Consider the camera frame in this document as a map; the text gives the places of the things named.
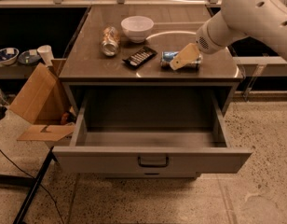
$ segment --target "drawer handle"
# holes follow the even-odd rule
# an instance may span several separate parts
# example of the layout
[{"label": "drawer handle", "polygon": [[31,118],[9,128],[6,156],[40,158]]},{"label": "drawer handle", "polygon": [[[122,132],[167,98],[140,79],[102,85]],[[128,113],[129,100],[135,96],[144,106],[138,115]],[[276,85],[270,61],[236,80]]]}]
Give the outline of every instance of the drawer handle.
[{"label": "drawer handle", "polygon": [[148,163],[143,163],[142,158],[138,157],[137,159],[138,165],[140,165],[142,168],[166,168],[169,166],[169,157],[165,157],[165,163],[161,164],[148,164]]}]

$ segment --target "black metal bar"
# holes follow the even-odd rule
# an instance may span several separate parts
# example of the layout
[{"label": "black metal bar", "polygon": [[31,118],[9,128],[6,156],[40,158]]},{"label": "black metal bar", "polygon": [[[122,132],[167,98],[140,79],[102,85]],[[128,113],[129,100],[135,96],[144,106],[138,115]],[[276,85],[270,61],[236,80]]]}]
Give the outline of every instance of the black metal bar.
[{"label": "black metal bar", "polygon": [[31,187],[35,182],[34,178],[14,175],[0,175],[0,184],[7,184],[20,187]]},{"label": "black metal bar", "polygon": [[38,172],[37,177],[35,178],[35,182],[33,184],[33,186],[30,188],[28,195],[26,196],[19,213],[17,214],[13,224],[21,224],[23,223],[24,220],[24,216],[27,213],[29,206],[37,192],[37,190],[39,189],[40,185],[41,185],[41,181],[45,175],[45,173],[47,172],[47,169],[50,165],[50,162],[53,159],[53,154],[52,154],[52,149],[49,151],[49,153],[47,154],[47,157],[45,158],[41,169]]}]

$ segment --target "floor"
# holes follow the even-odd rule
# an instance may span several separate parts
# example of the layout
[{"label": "floor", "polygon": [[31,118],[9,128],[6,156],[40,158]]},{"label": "floor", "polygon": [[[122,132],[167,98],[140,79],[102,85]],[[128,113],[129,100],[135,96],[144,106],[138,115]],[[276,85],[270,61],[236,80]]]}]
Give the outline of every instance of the floor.
[{"label": "floor", "polygon": [[[234,175],[192,179],[100,179],[67,174],[50,164],[26,223],[287,224],[287,100],[231,103],[226,116],[234,147],[253,151]],[[11,111],[0,120],[0,148],[19,167],[36,175],[48,148],[17,142],[29,123]],[[0,153],[0,174],[24,175]],[[27,188],[0,186],[0,223],[13,223]]]}]

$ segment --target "can lid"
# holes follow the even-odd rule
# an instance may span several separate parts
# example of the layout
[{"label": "can lid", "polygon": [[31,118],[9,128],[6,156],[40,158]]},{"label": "can lid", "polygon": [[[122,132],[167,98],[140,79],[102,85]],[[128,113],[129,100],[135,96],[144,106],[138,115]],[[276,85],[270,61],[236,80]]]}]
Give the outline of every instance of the can lid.
[{"label": "can lid", "polygon": [[112,40],[103,41],[101,43],[101,49],[106,56],[114,56],[118,52],[118,44]]}]

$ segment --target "white cup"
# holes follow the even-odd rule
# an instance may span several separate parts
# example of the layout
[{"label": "white cup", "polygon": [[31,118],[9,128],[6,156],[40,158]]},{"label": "white cup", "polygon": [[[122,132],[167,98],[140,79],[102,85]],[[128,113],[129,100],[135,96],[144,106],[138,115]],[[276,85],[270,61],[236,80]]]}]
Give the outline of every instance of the white cup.
[{"label": "white cup", "polygon": [[53,60],[54,57],[52,54],[51,46],[49,45],[41,46],[40,48],[37,49],[37,51],[45,64],[52,65],[51,60]]}]

